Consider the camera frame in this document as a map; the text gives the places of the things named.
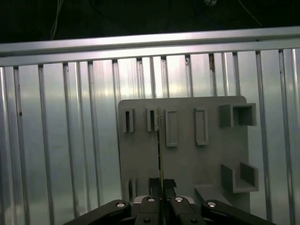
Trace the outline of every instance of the gray bracket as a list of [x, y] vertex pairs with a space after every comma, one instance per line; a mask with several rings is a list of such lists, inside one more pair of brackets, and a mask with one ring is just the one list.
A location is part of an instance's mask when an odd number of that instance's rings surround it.
[[222, 187], [231, 193], [247, 193], [258, 191], [258, 169], [240, 163], [240, 176], [236, 170], [228, 166], [221, 165]]
[[256, 112], [255, 104], [242, 96], [121, 101], [118, 138], [123, 197], [132, 201], [134, 195], [149, 195], [149, 178], [159, 176], [158, 109], [164, 178], [175, 180], [176, 194], [199, 203], [208, 190], [199, 186], [210, 184], [213, 199], [223, 197], [248, 211], [248, 192], [258, 190], [257, 170], [247, 165], [247, 126], [256, 124]]

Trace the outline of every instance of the cable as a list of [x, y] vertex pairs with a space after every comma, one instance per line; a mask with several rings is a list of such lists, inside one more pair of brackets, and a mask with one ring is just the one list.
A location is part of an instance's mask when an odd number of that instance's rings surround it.
[[51, 32], [50, 32], [50, 39], [51, 40], [54, 39], [56, 30], [57, 30], [58, 16], [60, 14], [60, 9], [61, 9], [61, 6], [62, 6], [63, 2], [64, 2], [64, 0], [57, 0], [56, 17], [55, 17], [55, 21], [54, 21], [54, 24], [53, 24]]
[[196, 0], [194, 0], [194, 6], [197, 9], [198, 14], [202, 17], [202, 19], [206, 20], [207, 22], [209, 22], [211, 25], [213, 25], [214, 27], [218, 27], [218, 28], [225, 28], [225, 26], [215, 23], [212, 20], [210, 20], [209, 18], [207, 18], [199, 9], [199, 7], [196, 4]]
[[263, 25], [258, 21], [258, 19], [256, 19], [250, 12], [249, 12], [249, 10], [243, 5], [243, 3], [240, 1], [240, 0], [238, 0], [239, 1], [239, 3], [240, 3], [240, 5], [244, 8], [244, 10], [250, 15], [250, 16], [252, 16], [252, 18], [262, 27]]

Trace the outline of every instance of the bolt head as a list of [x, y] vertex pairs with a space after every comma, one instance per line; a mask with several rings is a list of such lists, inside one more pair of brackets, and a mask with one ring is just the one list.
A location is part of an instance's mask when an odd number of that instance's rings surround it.
[[175, 201], [177, 201], [177, 202], [182, 202], [183, 201], [183, 199], [182, 198], [180, 198], [180, 197], [177, 197], [177, 198], [175, 198]]
[[214, 202], [208, 202], [207, 205], [211, 208], [215, 208], [217, 206]]
[[117, 207], [118, 207], [118, 208], [123, 208], [124, 206], [125, 206], [125, 204], [123, 204], [123, 203], [118, 203], [118, 204], [117, 204]]

